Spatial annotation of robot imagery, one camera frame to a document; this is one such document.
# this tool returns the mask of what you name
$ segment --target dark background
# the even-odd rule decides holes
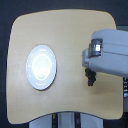
[[[11,125],[6,112],[6,63],[11,27],[23,14],[55,9],[88,9],[109,12],[117,26],[128,26],[128,0],[0,0],[0,128],[28,128]],[[127,113],[120,120],[104,120],[105,128],[124,128]]]

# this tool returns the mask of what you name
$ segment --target white plate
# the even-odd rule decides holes
[[[26,73],[28,81],[35,89],[49,87],[56,74],[56,58],[52,50],[45,45],[35,47],[28,56]]]

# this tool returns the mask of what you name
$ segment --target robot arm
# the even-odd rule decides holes
[[[88,85],[93,85],[96,72],[128,77],[128,32],[105,29],[92,34],[89,48],[82,52]]]

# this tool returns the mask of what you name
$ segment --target tabletop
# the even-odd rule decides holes
[[[82,51],[91,35],[100,29],[116,29],[112,16],[90,10],[42,11],[20,16],[12,26],[7,60],[7,116],[12,124],[40,116],[77,111],[104,119],[118,119],[123,113],[123,80],[98,73],[88,87],[82,67]],[[44,91],[34,89],[26,75],[31,50],[47,45],[57,60],[53,84]]]

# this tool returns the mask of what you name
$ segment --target wooden table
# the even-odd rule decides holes
[[[12,124],[29,122],[54,112],[77,111],[105,119],[123,113],[122,78],[98,73],[88,87],[82,51],[94,31],[116,29],[106,12],[55,10],[28,14],[15,20],[7,61],[7,116]],[[50,47],[57,59],[54,83],[45,91],[34,89],[26,75],[26,61],[37,45]]]

